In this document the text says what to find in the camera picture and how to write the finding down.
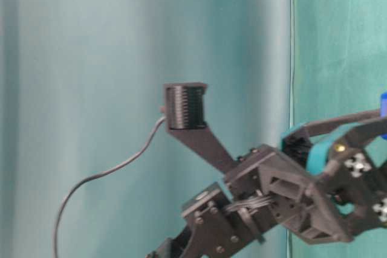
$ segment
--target bolt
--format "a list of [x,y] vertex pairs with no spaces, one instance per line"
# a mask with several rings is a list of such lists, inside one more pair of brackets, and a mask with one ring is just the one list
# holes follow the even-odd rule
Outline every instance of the bolt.
[[239,242],[239,238],[238,238],[237,236],[232,236],[232,237],[230,238],[230,240],[231,240],[231,242],[233,242],[233,243],[238,243],[238,242]]
[[312,195],[312,191],[310,189],[306,189],[305,196],[311,196],[311,195]]
[[203,218],[196,218],[195,223],[198,225],[202,225],[204,223]]
[[210,208],[210,213],[217,214],[218,213],[218,209],[215,208],[215,207],[212,207],[212,208]]
[[337,152],[343,152],[345,150],[345,146],[343,144],[337,143],[334,145],[334,150]]
[[216,251],[218,253],[224,253],[224,248],[222,246],[217,246]]

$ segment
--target green curtain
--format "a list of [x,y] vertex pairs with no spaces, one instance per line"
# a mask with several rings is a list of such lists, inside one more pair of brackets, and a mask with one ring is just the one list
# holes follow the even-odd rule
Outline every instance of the green curtain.
[[[232,156],[288,128],[290,0],[0,0],[0,257],[51,257],[60,200],[139,150],[162,84],[208,83],[206,120]],[[221,175],[164,130],[83,186],[60,257],[144,257],[181,204]],[[236,257],[284,257],[286,232]]]
[[[386,0],[293,0],[294,122],[376,109],[387,91]],[[381,138],[369,153],[387,156]],[[308,246],[292,237],[294,258],[386,257],[386,230],[353,243]]]

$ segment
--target robotic arm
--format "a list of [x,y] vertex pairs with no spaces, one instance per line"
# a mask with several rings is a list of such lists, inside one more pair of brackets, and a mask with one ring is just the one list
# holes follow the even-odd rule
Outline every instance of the robotic arm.
[[387,133],[379,110],[300,124],[280,149],[264,144],[235,161],[204,121],[205,90],[164,86],[166,130],[224,174],[232,201],[217,183],[204,189],[183,205],[183,231],[147,258],[230,257],[279,224],[310,244],[387,227],[387,161],[377,168],[365,150]]

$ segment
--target gray cable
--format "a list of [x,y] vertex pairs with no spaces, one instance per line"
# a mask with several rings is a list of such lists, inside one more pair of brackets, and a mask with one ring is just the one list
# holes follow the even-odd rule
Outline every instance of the gray cable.
[[257,196],[250,199],[243,199],[240,201],[233,202],[223,208],[225,214],[232,213],[233,211],[238,211],[240,208],[249,208],[251,210],[265,207],[272,202],[271,196]]
[[92,175],[92,176],[89,176],[87,178],[84,178],[83,180],[79,181],[68,192],[68,194],[66,195],[66,197],[63,199],[62,203],[60,204],[59,211],[58,211],[58,214],[57,214],[57,217],[56,217],[56,221],[55,221],[55,226],[54,226],[54,231],[53,231],[53,253],[54,253],[54,258],[58,258],[58,228],[59,228],[60,219],[62,217],[62,214],[63,214],[63,211],[64,211],[64,209],[66,207],[66,204],[67,204],[68,200],[70,199],[70,197],[73,195],[73,193],[81,185],[85,184],[86,182],[89,182],[89,181],[92,181],[94,179],[101,178],[103,176],[109,175],[110,173],[115,172],[116,170],[121,169],[124,166],[127,166],[129,163],[131,163],[136,158],[138,158],[148,148],[148,146],[151,143],[151,141],[152,141],[152,139],[153,139],[157,129],[160,127],[160,125],[164,121],[165,121],[165,116],[162,116],[160,119],[157,120],[155,126],[153,127],[153,129],[151,131],[151,134],[150,134],[148,140],[146,141],[144,147],[139,152],[137,152],[133,156],[129,157],[127,160],[123,161],[122,163],[116,165],[115,167],[113,167],[113,168],[111,168],[109,170],[106,170],[106,171],[101,172],[101,173],[97,173],[96,175]]

